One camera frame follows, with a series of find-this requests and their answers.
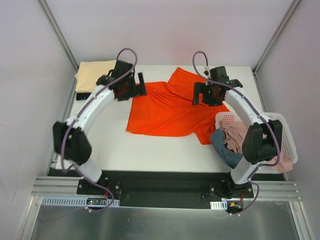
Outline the white plastic laundry basket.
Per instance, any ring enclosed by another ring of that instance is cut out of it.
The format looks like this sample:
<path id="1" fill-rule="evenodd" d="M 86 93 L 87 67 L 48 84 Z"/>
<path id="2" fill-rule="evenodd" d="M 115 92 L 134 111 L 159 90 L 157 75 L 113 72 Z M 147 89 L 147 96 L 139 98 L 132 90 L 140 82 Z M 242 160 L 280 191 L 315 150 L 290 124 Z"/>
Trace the white plastic laundry basket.
<path id="1" fill-rule="evenodd" d="M 281 150 L 283 150 L 287 156 L 292 158 L 294 165 L 298 161 L 297 149 L 285 118 L 275 112 L 265 112 L 264 118 L 268 120 L 270 127 L 274 131 L 280 155 Z M 216 129 L 220 128 L 220 122 L 233 123 L 242 122 L 242 120 L 235 112 L 219 112 L 215 117 Z"/>

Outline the aluminium rail front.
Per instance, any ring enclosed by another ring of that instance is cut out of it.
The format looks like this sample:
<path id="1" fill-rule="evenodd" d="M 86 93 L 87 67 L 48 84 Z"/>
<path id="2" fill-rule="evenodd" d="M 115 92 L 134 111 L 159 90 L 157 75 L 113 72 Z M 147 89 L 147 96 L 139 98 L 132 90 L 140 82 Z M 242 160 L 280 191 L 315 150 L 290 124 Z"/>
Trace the aluminium rail front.
<path id="1" fill-rule="evenodd" d="M 121 179 L 115 183 L 107 181 L 109 190 L 117 199 L 129 193 L 196 193 L 203 197 L 216 198 L 217 184 L 211 180 L 151 180 L 151 179 Z M 97 187 L 90 188 L 79 177 L 39 176 L 31 190 L 32 196 L 90 196 L 101 197 L 105 192 Z M 298 202 L 303 199 L 297 183 L 292 181 L 258 181 L 255 180 L 234 193 L 233 198 L 244 197 L 259 201 Z"/>

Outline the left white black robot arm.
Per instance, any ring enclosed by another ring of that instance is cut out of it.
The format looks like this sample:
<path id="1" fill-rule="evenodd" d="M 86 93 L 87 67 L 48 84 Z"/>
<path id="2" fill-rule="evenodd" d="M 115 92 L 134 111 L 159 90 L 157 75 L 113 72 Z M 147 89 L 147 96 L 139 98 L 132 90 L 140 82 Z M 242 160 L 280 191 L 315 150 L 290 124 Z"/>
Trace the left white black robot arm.
<path id="1" fill-rule="evenodd" d="M 99 195 L 105 191 L 102 170 L 92 159 L 92 145 L 87 134 L 104 108 L 114 101 L 145 96 L 143 73 L 135 72 L 135 65 L 117 60 L 115 67 L 98 78 L 95 87 L 81 108 L 64 122 L 56 121 L 52 127 L 54 151 L 60 155 L 61 167 L 69 171 L 65 163 L 89 179 L 88 188 Z"/>

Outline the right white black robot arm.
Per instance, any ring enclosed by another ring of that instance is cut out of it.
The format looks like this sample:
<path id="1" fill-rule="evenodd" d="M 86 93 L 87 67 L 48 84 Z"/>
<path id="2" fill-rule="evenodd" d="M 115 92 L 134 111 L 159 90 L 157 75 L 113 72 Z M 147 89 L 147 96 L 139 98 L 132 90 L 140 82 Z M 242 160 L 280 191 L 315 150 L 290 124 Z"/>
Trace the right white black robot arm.
<path id="1" fill-rule="evenodd" d="M 206 70 L 205 76 L 177 68 L 168 81 L 144 88 L 145 95 L 132 103 L 127 131 L 155 137 L 195 134 L 203 145 L 217 145 L 221 131 L 223 149 L 241 154 L 226 179 L 228 196 L 241 194 L 259 167 L 278 164 L 282 123 L 259 112 L 223 66 Z"/>

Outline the folded black t shirt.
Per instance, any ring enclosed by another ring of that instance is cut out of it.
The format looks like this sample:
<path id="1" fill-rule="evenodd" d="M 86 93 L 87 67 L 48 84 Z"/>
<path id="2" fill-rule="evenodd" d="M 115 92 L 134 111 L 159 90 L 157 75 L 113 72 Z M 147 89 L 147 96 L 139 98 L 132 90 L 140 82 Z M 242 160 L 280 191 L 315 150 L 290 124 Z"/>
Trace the folded black t shirt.
<path id="1" fill-rule="evenodd" d="M 77 92 L 76 93 L 76 100 L 77 101 L 85 101 L 90 97 L 90 92 Z"/>

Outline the folded cream t shirt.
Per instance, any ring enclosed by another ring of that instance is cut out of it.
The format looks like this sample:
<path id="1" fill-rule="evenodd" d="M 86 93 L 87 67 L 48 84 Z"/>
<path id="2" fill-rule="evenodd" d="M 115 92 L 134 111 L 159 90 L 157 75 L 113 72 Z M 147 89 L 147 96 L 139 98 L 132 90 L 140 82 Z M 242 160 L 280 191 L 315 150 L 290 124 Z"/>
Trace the folded cream t shirt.
<path id="1" fill-rule="evenodd" d="M 97 80 L 107 75 L 110 70 L 113 70 L 116 65 L 116 60 L 108 61 L 81 61 L 79 69 L 75 74 L 77 81 L 75 91 L 76 93 L 91 93 Z"/>

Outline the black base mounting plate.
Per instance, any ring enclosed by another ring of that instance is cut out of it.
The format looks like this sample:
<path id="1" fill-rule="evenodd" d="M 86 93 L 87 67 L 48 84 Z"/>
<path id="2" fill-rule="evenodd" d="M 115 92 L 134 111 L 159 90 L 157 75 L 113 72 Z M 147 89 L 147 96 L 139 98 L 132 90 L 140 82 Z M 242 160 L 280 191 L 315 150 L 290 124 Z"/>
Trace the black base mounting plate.
<path id="1" fill-rule="evenodd" d="M 250 183 L 236 186 L 228 173 L 104 170 L 98 182 L 122 207 L 209 209 L 222 199 L 252 199 Z"/>

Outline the right aluminium frame post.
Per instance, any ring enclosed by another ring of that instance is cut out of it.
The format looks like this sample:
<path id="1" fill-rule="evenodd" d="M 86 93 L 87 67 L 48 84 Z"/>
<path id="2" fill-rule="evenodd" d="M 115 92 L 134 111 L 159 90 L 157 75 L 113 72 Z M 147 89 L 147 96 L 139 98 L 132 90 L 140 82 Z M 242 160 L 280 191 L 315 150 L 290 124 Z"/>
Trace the right aluminium frame post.
<path id="1" fill-rule="evenodd" d="M 260 58 L 258 59 L 255 66 L 252 68 L 252 74 L 254 76 L 257 75 L 258 71 L 262 67 L 263 63 L 265 62 L 267 56 L 277 43 L 278 39 L 286 29 L 288 23 L 290 22 L 291 18 L 299 8 L 300 4 L 302 3 L 302 0 L 293 0 L 291 4 L 289 5 L 288 9 L 286 10 L 284 16 L 282 17 L 281 21 L 279 22 L 277 28 L 275 29 L 272 37 L 270 38 L 269 42 L 267 43 L 265 49 L 263 50 Z"/>

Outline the blue grey t shirt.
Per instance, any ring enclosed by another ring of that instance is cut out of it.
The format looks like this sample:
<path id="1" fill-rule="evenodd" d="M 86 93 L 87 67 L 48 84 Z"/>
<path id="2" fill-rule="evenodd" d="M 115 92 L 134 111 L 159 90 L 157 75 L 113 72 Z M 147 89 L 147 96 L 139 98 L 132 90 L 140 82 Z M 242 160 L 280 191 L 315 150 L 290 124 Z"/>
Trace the blue grey t shirt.
<path id="1" fill-rule="evenodd" d="M 222 161 L 230 168 L 234 169 L 241 161 L 243 154 L 240 152 L 233 152 L 224 144 L 225 135 L 221 129 L 216 129 L 209 137 L 215 151 Z"/>

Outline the pink t shirt in basket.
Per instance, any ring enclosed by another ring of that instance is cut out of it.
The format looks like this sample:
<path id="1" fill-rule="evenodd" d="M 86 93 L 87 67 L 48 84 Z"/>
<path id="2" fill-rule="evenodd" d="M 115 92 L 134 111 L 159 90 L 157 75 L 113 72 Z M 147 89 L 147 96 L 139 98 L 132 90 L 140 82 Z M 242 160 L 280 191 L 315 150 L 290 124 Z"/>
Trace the pink t shirt in basket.
<path id="1" fill-rule="evenodd" d="M 242 122 L 219 123 L 219 129 L 224 133 L 224 144 L 234 153 L 242 153 L 242 145 L 247 134 L 247 128 Z M 291 157 L 287 156 L 283 150 L 280 151 L 280 160 L 273 168 L 278 173 L 286 173 L 293 169 L 294 161 Z"/>

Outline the orange t shirt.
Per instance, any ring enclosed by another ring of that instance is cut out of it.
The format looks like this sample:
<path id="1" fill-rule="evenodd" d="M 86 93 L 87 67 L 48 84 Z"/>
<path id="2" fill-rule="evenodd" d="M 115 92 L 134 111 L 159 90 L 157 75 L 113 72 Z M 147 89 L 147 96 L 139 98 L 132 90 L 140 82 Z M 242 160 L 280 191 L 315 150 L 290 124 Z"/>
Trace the orange t shirt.
<path id="1" fill-rule="evenodd" d="M 126 131 L 155 137 L 185 137 L 195 134 L 202 145 L 209 145 L 216 129 L 216 115 L 228 108 L 193 104 L 194 84 L 203 83 L 198 75 L 178 67 L 167 82 L 145 84 L 147 94 L 132 100 Z"/>

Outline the aluminium frame post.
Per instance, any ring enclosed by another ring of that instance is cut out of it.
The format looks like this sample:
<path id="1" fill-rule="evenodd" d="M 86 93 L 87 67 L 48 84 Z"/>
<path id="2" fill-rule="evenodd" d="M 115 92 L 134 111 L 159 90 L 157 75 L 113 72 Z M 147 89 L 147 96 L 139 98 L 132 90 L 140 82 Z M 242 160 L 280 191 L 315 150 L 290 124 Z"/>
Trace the aluminium frame post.
<path id="1" fill-rule="evenodd" d="M 293 0 L 291 4 L 289 5 L 288 9 L 286 10 L 284 16 L 282 17 L 281 21 L 279 22 L 277 28 L 275 29 L 272 37 L 270 38 L 269 42 L 267 43 L 265 49 L 263 50 L 260 58 L 258 59 L 255 66 L 252 68 L 252 74 L 254 76 L 257 75 L 258 71 L 262 67 L 263 63 L 265 62 L 267 56 L 277 43 L 278 39 L 286 29 L 288 23 L 290 22 L 291 18 L 299 8 L 300 4 L 302 3 L 302 0 Z"/>
<path id="2" fill-rule="evenodd" d="M 60 43 L 64 53 L 66 54 L 69 62 L 71 63 L 72 67 L 75 70 L 79 69 L 79 65 L 67 43 L 67 40 L 54 16 L 54 14 L 52 13 L 49 4 L 47 3 L 46 0 L 37 0 L 42 12 L 44 13 L 46 19 L 49 22 L 49 25 L 51 26 L 55 36 L 57 37 L 58 42 Z"/>

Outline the left aluminium frame post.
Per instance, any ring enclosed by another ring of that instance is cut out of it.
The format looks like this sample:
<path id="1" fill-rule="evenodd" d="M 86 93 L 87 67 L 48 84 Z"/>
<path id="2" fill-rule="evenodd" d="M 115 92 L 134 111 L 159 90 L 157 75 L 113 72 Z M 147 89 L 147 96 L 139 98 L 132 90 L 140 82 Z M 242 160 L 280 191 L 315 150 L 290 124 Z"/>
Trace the left aluminium frame post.
<path id="1" fill-rule="evenodd" d="M 42 12 L 44 13 L 46 19 L 49 22 L 49 25 L 51 26 L 55 36 L 57 37 L 58 42 L 60 43 L 64 53 L 66 54 L 69 62 L 71 63 L 72 67 L 75 70 L 79 69 L 79 65 L 67 43 L 67 40 L 54 16 L 54 14 L 52 13 L 49 4 L 47 3 L 46 0 L 37 0 Z"/>

